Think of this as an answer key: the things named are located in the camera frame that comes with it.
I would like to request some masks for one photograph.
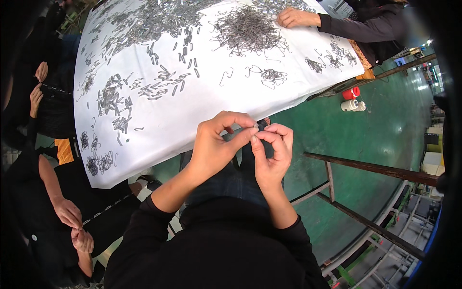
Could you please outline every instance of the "table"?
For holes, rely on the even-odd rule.
[[[255,11],[258,19],[271,17],[261,6],[245,6],[251,1],[159,2],[108,1],[85,24],[74,114],[94,188],[111,188],[192,149],[197,125],[222,110],[262,119],[364,73],[346,39],[315,27],[289,30],[270,21],[264,43],[256,41],[265,48],[236,44],[233,25],[242,21],[234,19]],[[315,0],[302,4],[326,13]]]

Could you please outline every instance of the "black jacket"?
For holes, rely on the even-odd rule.
[[[173,215],[144,200],[109,259],[106,289],[329,289],[300,216],[279,230],[268,209],[219,197],[187,207],[167,241]]]
[[[382,64],[404,49],[396,41],[405,33],[405,26],[399,15],[404,8],[403,4],[373,6],[380,3],[357,0],[347,3],[358,13],[358,21],[319,14],[321,27],[318,30],[356,41],[372,66]]]

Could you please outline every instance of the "red container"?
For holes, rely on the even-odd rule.
[[[357,86],[353,87],[352,89],[345,90],[344,92],[342,92],[343,98],[346,100],[355,99],[356,97],[359,96],[359,94],[360,94],[359,87]]]

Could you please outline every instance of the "white table cloth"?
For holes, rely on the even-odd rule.
[[[265,49],[263,53],[244,52],[242,57],[230,55],[226,46],[220,47],[219,42],[213,41],[219,33],[211,24],[233,8],[245,3],[252,5],[250,1],[226,0],[200,11],[205,14],[200,19],[202,27],[190,26],[190,42],[194,46],[192,51],[190,44],[186,46],[184,61],[181,58],[185,47],[184,32],[176,38],[169,33],[162,34],[151,50],[155,56],[146,52],[153,41],[133,44],[115,55],[110,54],[105,46],[117,33],[113,32],[116,25],[98,24],[105,17],[135,10],[143,3],[139,0],[108,1],[90,12],[82,33],[75,67],[74,113],[80,153],[94,188],[109,189],[146,168],[192,149],[198,123],[222,110],[247,112],[256,120],[262,119],[294,107],[335,83],[364,73],[346,39],[320,33],[316,27],[286,29],[273,22],[285,38],[288,51]],[[317,12],[327,14],[315,0],[306,3]],[[127,26],[118,35],[128,29]],[[335,44],[342,53],[350,52],[354,61],[342,57],[341,66],[331,65],[328,58],[332,55],[336,59]],[[320,65],[324,62],[326,66],[317,72],[305,61],[307,57]],[[281,77],[264,81],[265,69],[280,72]],[[163,85],[161,81],[155,86],[160,75],[173,72],[168,85],[150,92],[156,95],[167,89],[161,98],[146,93],[146,86]],[[119,93],[116,100],[119,112],[110,110],[100,116],[99,100],[111,77],[122,85],[115,89]],[[114,130],[122,117],[130,117],[128,125],[121,124],[126,130]]]

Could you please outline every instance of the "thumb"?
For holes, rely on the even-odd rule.
[[[238,133],[232,140],[226,143],[226,145],[236,153],[240,148],[249,143],[250,138],[258,132],[258,128],[247,128],[243,129]]]
[[[251,137],[250,143],[252,144],[252,152],[255,156],[255,167],[266,165],[267,161],[265,147],[263,146],[263,143],[256,136]]]

